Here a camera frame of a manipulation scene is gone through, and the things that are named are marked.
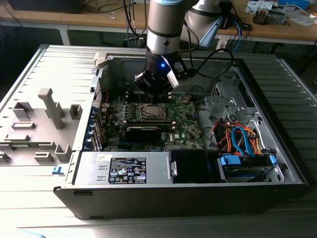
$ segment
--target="warning label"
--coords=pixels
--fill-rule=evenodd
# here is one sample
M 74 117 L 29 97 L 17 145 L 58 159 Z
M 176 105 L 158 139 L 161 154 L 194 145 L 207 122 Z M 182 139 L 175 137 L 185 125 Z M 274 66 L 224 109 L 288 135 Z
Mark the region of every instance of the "warning label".
M 146 183 L 146 158 L 111 158 L 109 183 Z

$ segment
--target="table leg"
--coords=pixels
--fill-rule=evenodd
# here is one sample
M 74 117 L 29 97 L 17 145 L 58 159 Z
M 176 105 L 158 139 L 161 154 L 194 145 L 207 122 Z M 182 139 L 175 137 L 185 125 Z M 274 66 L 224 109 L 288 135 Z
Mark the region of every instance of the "table leg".
M 63 44 L 65 46 L 70 46 L 70 41 L 69 41 L 69 37 L 68 37 L 68 33 L 67 33 L 67 30 L 68 30 L 67 26 L 59 25 L 58 29 L 59 29 L 59 33 L 60 33 L 61 39 L 63 41 Z
M 230 37 L 231 35 L 220 35 L 216 50 L 225 48 Z

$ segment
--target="yellow wire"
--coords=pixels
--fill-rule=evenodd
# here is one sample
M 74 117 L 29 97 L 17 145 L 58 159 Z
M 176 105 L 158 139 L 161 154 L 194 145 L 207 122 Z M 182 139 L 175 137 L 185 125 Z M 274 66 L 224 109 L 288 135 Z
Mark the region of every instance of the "yellow wire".
M 257 138 L 257 148 L 258 148 L 258 151 L 259 151 L 260 155 L 262 155 L 261 150 L 259 148 L 259 139 L 258 138 Z

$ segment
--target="table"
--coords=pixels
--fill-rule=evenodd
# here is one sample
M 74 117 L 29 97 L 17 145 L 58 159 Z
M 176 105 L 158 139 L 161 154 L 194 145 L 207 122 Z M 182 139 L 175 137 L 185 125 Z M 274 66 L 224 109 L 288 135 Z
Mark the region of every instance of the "table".
M 116 2 L 112 0 L 99 0 L 98 4 L 102 5 L 104 2 Z M 253 24 L 252 15 L 246 14 L 245 5 L 248 0 L 234 0 L 234 5 L 240 18 L 244 22 L 252 25 L 252 31 L 248 36 L 248 41 L 263 41 L 276 43 L 290 43 L 290 44 L 306 44 L 312 45 L 317 39 L 317 25 L 302 26 L 289 19 L 284 25 L 256 25 Z M 67 14 L 58 12 L 38 12 L 38 11 L 15 11 L 11 6 L 4 1 L 7 9 L 14 15 L 14 17 L 22 24 L 23 27 L 36 28 L 51 28 L 57 29 L 60 32 L 64 45 L 70 45 L 68 30 L 83 30 L 83 31 L 101 31 L 101 32 L 126 32 L 126 19 L 123 9 L 115 11 L 115 20 L 103 16 L 99 13 L 92 13 L 83 10 L 81 14 Z M 104 10 L 111 10 L 117 8 L 121 3 L 114 6 L 107 6 Z M 308 11 L 317 11 L 316 6 L 310 6 Z M 137 32 L 142 32 L 145 27 L 144 6 L 143 4 L 135 5 L 136 27 Z M 1 25 L 20 26 L 13 17 L 0 4 L 0 20 Z M 219 30 L 216 38 L 219 38 L 220 44 L 226 43 L 237 34 L 236 29 L 232 26 L 226 30 Z

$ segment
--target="workbench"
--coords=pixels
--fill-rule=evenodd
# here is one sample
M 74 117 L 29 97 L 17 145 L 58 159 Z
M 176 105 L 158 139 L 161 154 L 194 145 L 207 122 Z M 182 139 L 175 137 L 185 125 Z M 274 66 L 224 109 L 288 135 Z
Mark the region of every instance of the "workbench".
M 72 103 L 84 105 L 83 99 L 89 93 L 89 85 L 94 77 L 94 56 L 104 51 L 105 48 L 98 47 L 41 46 L 0 103 L 0 112 L 4 112 L 7 103 L 18 99 L 19 95 L 23 94 L 24 98 L 34 97 L 34 92 L 37 92 L 45 82 L 50 84 L 55 94 L 65 95 L 58 98 L 61 104 L 67 104 L 67 101 L 71 100 Z M 291 78 L 274 55 L 235 54 L 235 58 L 245 59 L 252 67 L 255 76 L 259 76 L 266 68 L 274 67 L 271 72 L 273 76 Z M 60 71 L 52 70 L 54 62 L 61 67 Z M 51 78 L 62 77 L 60 72 L 64 72 L 66 86 L 58 87 L 53 81 L 48 81 L 47 77 L 41 76 L 41 72 L 45 71 L 49 72 Z M 277 81 L 276 85 L 279 85 L 278 83 L 288 85 L 288 82 Z M 266 86 L 265 82 L 263 84 L 267 89 L 273 87 Z M 81 94 L 82 97 L 75 97 L 73 94 Z M 310 151 L 310 168 L 315 168 L 317 165 L 316 154 L 316 149 Z M 0 166 L 0 226 L 22 228 L 43 234 L 47 238 L 248 238 L 304 237 L 317 234 L 316 192 L 306 195 L 299 201 L 279 205 L 261 215 L 78 220 L 53 194 L 53 187 L 66 179 L 68 164 L 60 166 L 63 168 L 63 175 L 52 175 L 53 165 Z
M 99 0 L 98 5 L 105 2 L 111 3 L 116 1 Z M 284 25 L 256 25 L 253 23 L 252 14 L 245 13 L 246 4 L 248 0 L 234 0 L 237 13 L 244 22 L 252 25 L 252 31 L 248 36 L 248 41 L 260 42 L 275 42 L 275 43 L 289 43 L 289 44 L 306 44 L 312 45 L 317 39 L 317 25 L 308 27 L 302 26 L 289 19 L 286 20 Z M 21 23 L 23 27 L 35 28 L 50 28 L 57 29 L 60 32 L 64 45 L 71 45 L 68 30 L 82 30 L 82 31 L 99 31 L 99 32 L 126 32 L 126 18 L 123 9 L 114 11 L 116 19 L 110 19 L 100 13 L 92 13 L 83 10 L 80 14 L 65 14 L 59 12 L 38 12 L 38 11 L 16 11 L 13 10 L 7 1 L 4 1 L 7 9 L 11 14 Z M 103 10 L 111 10 L 121 6 L 119 2 L 116 5 L 104 7 Z M 317 11 L 316 6 L 310 6 L 307 11 Z M 144 5 L 135 4 L 135 16 L 137 32 L 142 32 L 145 27 L 144 18 Z M 3 3 L 0 4 L 0 21 L 1 25 L 6 26 L 20 26 L 13 17 L 7 12 Z M 216 38 L 220 39 L 220 43 L 227 42 L 233 39 L 237 34 L 234 26 L 226 30 L 219 30 Z

